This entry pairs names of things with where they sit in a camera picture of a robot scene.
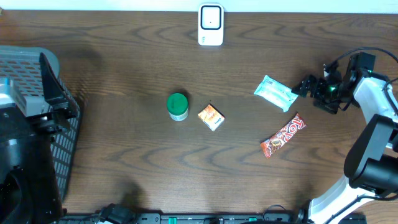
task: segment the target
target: gray basket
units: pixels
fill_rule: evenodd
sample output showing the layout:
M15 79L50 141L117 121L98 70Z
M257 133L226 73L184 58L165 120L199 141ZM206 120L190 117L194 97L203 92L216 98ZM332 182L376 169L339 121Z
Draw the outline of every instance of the gray basket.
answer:
M0 78L10 78L14 80L19 91L26 99L26 116L47 113L52 110L51 106L44 101L39 63L40 53L45 54L61 86L66 93L71 96L70 92L59 78L60 66L58 59L49 50L37 47L0 46ZM55 142L51 144L54 168L62 200L67 192L80 121L81 113L78 107L77 117L68 120L70 123L70 131L56 134L54 136Z

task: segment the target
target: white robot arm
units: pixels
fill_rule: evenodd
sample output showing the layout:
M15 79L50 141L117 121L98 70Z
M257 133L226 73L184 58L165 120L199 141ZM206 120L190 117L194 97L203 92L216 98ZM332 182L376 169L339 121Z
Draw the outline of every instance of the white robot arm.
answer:
M350 58L344 80L337 63L325 66L325 78L306 78L293 92L317 99L315 106L335 114L340 103L361 107L366 128L345 161L345 174L323 195L300 210L297 222L337 224L361 205L386 198L398 190L398 161L384 155L385 147L397 151L397 107L391 81L373 72L375 56L359 53Z

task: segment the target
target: wet wipes package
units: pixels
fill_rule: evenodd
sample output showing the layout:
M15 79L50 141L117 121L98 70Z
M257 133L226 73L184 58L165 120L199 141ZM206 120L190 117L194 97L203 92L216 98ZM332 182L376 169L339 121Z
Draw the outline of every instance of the wet wipes package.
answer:
M254 94L264 97L266 100L282 108L284 112L289 110L289 107L298 97L292 93L289 87L271 79L268 75L264 77L264 80L257 87Z

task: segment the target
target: orange snack package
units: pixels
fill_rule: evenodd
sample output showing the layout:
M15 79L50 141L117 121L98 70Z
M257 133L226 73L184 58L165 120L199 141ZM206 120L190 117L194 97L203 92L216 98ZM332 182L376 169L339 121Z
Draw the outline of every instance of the orange snack package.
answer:
M198 116L212 131L215 131L224 121L224 116L211 105L208 105Z
M297 113L294 118L289 121L281 130L274 134L271 138L261 143L262 151L267 159L271 157L276 150L280 149L285 143L293 137L297 130L307 127L303 119Z

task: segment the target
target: candy bar wrapper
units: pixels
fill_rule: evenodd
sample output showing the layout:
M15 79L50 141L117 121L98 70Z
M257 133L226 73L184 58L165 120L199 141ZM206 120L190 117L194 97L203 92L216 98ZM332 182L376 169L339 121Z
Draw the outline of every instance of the candy bar wrapper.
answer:
M280 149L285 143L287 143L297 130L301 130L306 126L307 125L304 123L303 119L297 113L296 116L294 116L294 118L281 130L274 134L273 137L261 143L262 151L264 152L264 155L266 155L267 159L270 158L276 150Z

